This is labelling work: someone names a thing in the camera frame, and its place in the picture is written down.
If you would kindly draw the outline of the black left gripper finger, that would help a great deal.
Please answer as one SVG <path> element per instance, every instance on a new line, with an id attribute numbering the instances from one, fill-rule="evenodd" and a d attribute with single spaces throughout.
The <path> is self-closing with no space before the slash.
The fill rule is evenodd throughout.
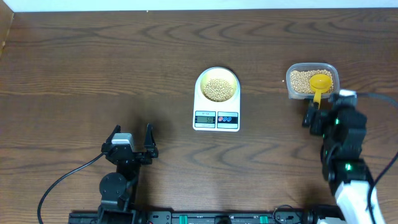
<path id="1" fill-rule="evenodd" d="M 145 141 L 144 141 L 144 147 L 146 149 L 146 153 L 148 153 L 148 155 L 150 155 L 151 158 L 158 158 L 159 150 L 155 143 L 155 139 L 154 139 L 152 130 L 153 130 L 153 126 L 151 124 L 148 124 L 147 129 L 146 129 L 146 137 L 145 137 Z"/>
<path id="2" fill-rule="evenodd" d="M 121 127 L 120 125 L 116 125 L 113 132 L 109 135 L 109 137 L 105 140 L 105 144 L 112 144 L 112 139 L 114 137 L 115 134 L 120 133 L 121 132 Z"/>

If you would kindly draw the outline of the yellow plastic measuring scoop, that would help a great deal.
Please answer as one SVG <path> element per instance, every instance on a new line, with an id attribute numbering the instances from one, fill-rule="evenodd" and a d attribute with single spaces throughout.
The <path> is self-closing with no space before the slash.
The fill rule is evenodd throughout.
<path id="1" fill-rule="evenodd" d="M 314 107 L 316 107 L 316 109 L 319 109 L 322 94 L 329 91 L 333 81 L 328 75 L 318 73 L 311 77 L 309 83 L 311 90 L 314 91 Z"/>

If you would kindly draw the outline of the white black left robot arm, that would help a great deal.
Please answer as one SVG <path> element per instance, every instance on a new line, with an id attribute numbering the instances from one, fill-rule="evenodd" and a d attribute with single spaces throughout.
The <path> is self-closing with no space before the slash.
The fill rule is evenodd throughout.
<path id="1" fill-rule="evenodd" d="M 159 156 L 152 125 L 148 124 L 144 152 L 134 150 L 130 133 L 122 133 L 117 125 L 101 147 L 105 158 L 116 166 L 116 172 L 105 175 L 99 184 L 101 204 L 98 223 L 147 223 L 146 212 L 136 208 L 140 168 L 151 165 Z"/>

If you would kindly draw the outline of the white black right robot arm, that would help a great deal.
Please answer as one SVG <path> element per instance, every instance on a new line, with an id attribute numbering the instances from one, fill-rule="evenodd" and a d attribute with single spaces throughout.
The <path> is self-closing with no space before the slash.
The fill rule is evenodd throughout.
<path id="1" fill-rule="evenodd" d="M 308 223 L 385 223 L 369 167 L 360 158 L 367 117 L 353 106 L 319 110 L 309 106 L 302 126 L 321 136 L 323 178 L 337 207 L 322 206 L 308 215 Z"/>

